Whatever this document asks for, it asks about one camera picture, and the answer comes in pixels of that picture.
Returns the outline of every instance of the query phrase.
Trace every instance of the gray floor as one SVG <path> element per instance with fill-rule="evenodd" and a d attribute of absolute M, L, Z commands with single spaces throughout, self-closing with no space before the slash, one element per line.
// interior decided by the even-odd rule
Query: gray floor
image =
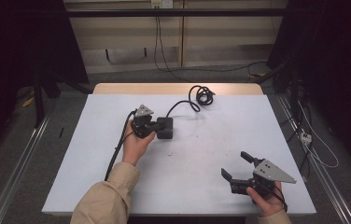
<path fill-rule="evenodd" d="M 237 68 L 241 65 L 211 66 L 204 69 L 229 69 Z M 263 65 L 251 66 L 250 73 L 265 73 L 267 68 Z M 248 77 L 246 69 L 231 72 L 209 72 L 209 71 L 177 71 L 175 75 L 188 78 L 193 82 L 246 82 Z M 90 75 L 91 85 L 99 82 L 182 82 L 169 73 L 158 70 L 145 70 L 134 72 L 117 72 L 111 74 Z M 67 223 L 69 217 L 53 217 L 42 214 L 40 211 L 49 193 L 52 178 L 60 167 L 63 155 L 67 150 L 74 129 L 76 128 L 79 115 L 86 101 L 86 95 L 76 92 L 67 86 L 60 84 L 62 95 L 59 99 L 46 99 L 46 108 L 54 105 L 54 111 L 50 117 L 49 124 L 38 144 L 37 149 L 31 159 L 24 177 L 19 184 L 12 203 L 10 204 L 3 223 Z M 279 122 L 287 117 L 279 104 L 278 96 L 273 93 L 271 82 L 262 85 L 264 93 L 274 109 L 274 113 Z M 31 136 L 35 124 L 34 103 L 27 107 L 22 107 L 20 101 L 11 117 L 10 123 L 0 141 L 0 192 L 7 179 L 11 175 L 13 168 L 18 162 L 29 137 Z M 328 169 L 330 176 L 336 183 L 340 192 L 345 197 L 351 209 L 351 158 L 348 155 L 342 139 L 330 134 L 330 129 L 326 121 L 320 116 L 313 104 L 310 104 L 314 129 L 320 137 L 334 150 L 339 158 L 340 165 L 335 169 Z M 282 126 L 282 131 L 288 139 L 293 130 L 287 123 Z M 314 140 L 314 146 L 320 158 L 327 163 L 333 163 L 333 157 L 326 148 Z M 303 152 L 296 137 L 289 142 L 289 148 L 297 164 L 301 164 Z M 307 175 L 307 166 L 304 166 L 302 175 Z M 308 182 L 305 183 L 315 204 L 317 213 L 312 216 L 292 217 L 293 223 L 342 223 L 337 211 L 334 209 L 332 201 L 324 190 L 320 180 L 311 169 Z M 180 220 L 159 220 L 158 223 L 176 223 Z M 213 218 L 201 217 L 193 219 L 193 223 L 240 223 L 242 220 L 234 218 Z M 132 218 L 132 223 L 146 223 L 144 219 Z M 248 217 L 246 223 L 257 223 L 255 217 Z"/>

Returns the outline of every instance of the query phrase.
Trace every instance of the white table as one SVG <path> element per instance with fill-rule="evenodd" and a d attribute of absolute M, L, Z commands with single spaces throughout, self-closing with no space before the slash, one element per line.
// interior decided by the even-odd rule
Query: white table
<path fill-rule="evenodd" d="M 71 215 L 88 188 L 104 179 L 130 111 L 144 104 L 155 112 L 154 119 L 164 117 L 187 94 L 90 95 L 42 212 Z M 132 195 L 132 216 L 257 214 L 251 199 L 231 194 L 220 174 L 225 168 L 233 178 L 252 177 L 254 166 L 240 157 L 242 150 L 297 180 L 283 184 L 290 215 L 316 212 L 265 95 L 216 95 L 200 113 L 181 104 L 170 117 L 174 138 L 155 139 L 137 164 L 141 177 Z"/>

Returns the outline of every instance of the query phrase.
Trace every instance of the human hand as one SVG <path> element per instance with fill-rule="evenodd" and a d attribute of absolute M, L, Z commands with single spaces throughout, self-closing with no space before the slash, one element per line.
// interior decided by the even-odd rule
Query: human hand
<path fill-rule="evenodd" d="M 274 188 L 274 193 L 277 194 L 280 198 L 282 198 L 282 194 L 280 192 L 281 183 L 275 181 L 275 185 L 277 186 L 277 188 Z M 283 203 L 280 202 L 273 195 L 268 200 L 264 200 L 253 188 L 248 187 L 246 191 L 247 194 L 251 197 L 251 199 L 260 207 L 261 217 L 271 216 L 280 212 L 283 209 Z"/>
<path fill-rule="evenodd" d="M 123 142 L 123 158 L 122 161 L 130 163 L 135 166 L 140 158 L 146 153 L 149 143 L 155 138 L 155 132 L 152 132 L 149 136 L 141 139 L 135 136 L 132 129 L 132 121 L 129 120 L 126 125 L 126 130 Z"/>

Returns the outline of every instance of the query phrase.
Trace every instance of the floor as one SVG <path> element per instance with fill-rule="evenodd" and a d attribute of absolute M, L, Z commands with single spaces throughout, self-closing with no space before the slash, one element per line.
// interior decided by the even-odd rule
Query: floor
<path fill-rule="evenodd" d="M 254 77 L 251 74 L 264 74 L 268 72 L 268 68 L 264 64 L 256 64 L 248 69 L 237 69 L 246 64 L 248 60 L 243 58 L 243 53 L 237 52 L 238 49 L 224 49 L 223 52 L 236 52 L 232 62 L 224 63 L 219 56 L 212 59 L 210 66 L 200 67 L 204 70 L 184 70 L 177 71 L 175 75 L 178 77 L 190 78 L 194 82 L 246 82 L 252 81 Z M 89 78 L 91 80 L 90 87 L 99 82 L 180 82 L 179 79 L 169 73 L 163 73 L 156 69 L 152 59 L 152 49 L 147 51 L 147 58 L 144 56 L 144 51 L 141 49 L 139 57 L 145 60 L 146 66 L 131 66 L 128 62 L 128 57 L 135 58 L 139 50 L 110 50 L 109 56 L 113 63 L 106 60 L 105 51 L 84 52 L 84 62 L 87 66 Z M 176 66 L 176 49 L 167 49 L 164 54 L 166 60 L 169 59 L 170 66 Z M 205 58 L 214 57 L 210 55 L 210 50 L 201 54 Z M 196 63 L 190 63 L 190 66 L 208 65 L 202 64 L 202 57 L 197 57 Z M 257 61 L 265 61 L 265 57 L 259 57 Z M 160 68 L 165 64 L 163 61 L 158 61 Z M 229 72 L 214 72 L 213 70 L 233 69 Z M 52 111 L 45 131 L 42 133 L 41 140 L 36 144 L 35 150 L 30 155 L 30 160 L 25 164 L 26 169 L 22 172 L 22 178 L 15 186 L 15 191 L 9 196 L 10 201 L 2 207 L 3 213 L 0 216 L 0 223 L 66 223 L 69 222 L 69 217 L 54 217 L 42 214 L 40 211 L 46 200 L 46 196 L 50 190 L 53 178 L 60 167 L 63 155 L 67 150 L 68 144 L 72 138 L 73 131 L 77 125 L 79 115 L 86 102 L 86 95 L 72 90 L 66 85 L 59 84 L 62 95 L 59 99 L 45 98 L 45 109 L 49 113 Z M 285 139 L 290 139 L 288 142 L 290 151 L 294 156 L 297 164 L 302 164 L 304 152 L 297 137 L 290 138 L 294 130 L 286 116 L 281 99 L 287 99 L 287 94 L 275 94 L 273 92 L 271 82 L 267 81 L 262 85 L 264 93 L 268 96 L 274 113 L 277 117 L 279 125 L 283 131 Z M 29 88 L 20 90 L 20 95 L 29 91 Z M 9 177 L 14 172 L 15 166 L 29 144 L 29 139 L 34 131 L 35 124 L 35 108 L 34 101 L 31 105 L 21 106 L 26 98 L 21 99 L 15 106 L 14 113 L 6 126 L 2 139 L 0 141 L 0 194 L 7 185 Z M 337 168 L 327 168 L 326 172 L 330 175 L 330 180 L 336 186 L 339 195 L 345 201 L 346 208 L 351 214 L 351 157 L 344 148 L 342 139 L 338 139 L 331 134 L 330 127 L 325 121 L 325 118 L 319 113 L 319 108 L 315 108 L 314 104 L 309 104 L 312 111 L 314 130 L 317 135 L 334 151 L 334 154 L 339 160 Z M 333 155 L 323 143 L 316 140 L 314 137 L 314 148 L 317 151 L 320 159 L 326 163 L 333 164 L 335 162 Z M 339 215 L 339 204 L 336 200 L 330 197 L 330 191 L 326 189 L 326 180 L 322 179 L 320 172 L 314 166 L 315 160 L 310 158 L 310 172 L 307 163 L 301 170 L 302 176 L 305 177 L 305 185 L 312 197 L 317 213 L 312 216 L 292 217 L 293 223 L 351 223 L 344 220 Z M 240 217 L 199 217 L 190 218 L 193 223 L 241 223 L 243 219 Z M 184 219 L 155 219 L 149 223 L 187 223 Z M 132 217 L 130 223 L 147 223 L 147 219 Z M 246 223 L 258 223 L 255 217 L 247 217 Z"/>

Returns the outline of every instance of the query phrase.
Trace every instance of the beige sleeve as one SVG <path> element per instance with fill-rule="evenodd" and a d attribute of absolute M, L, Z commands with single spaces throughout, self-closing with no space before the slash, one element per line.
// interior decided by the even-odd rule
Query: beige sleeve
<path fill-rule="evenodd" d="M 260 224 L 290 224 L 291 220 L 289 220 L 286 211 L 283 209 L 269 217 L 258 217 L 258 222 Z"/>
<path fill-rule="evenodd" d="M 71 223 L 126 224 L 130 213 L 130 193 L 139 176 L 139 171 L 131 164 L 117 163 L 107 181 L 93 185 L 79 201 Z"/>

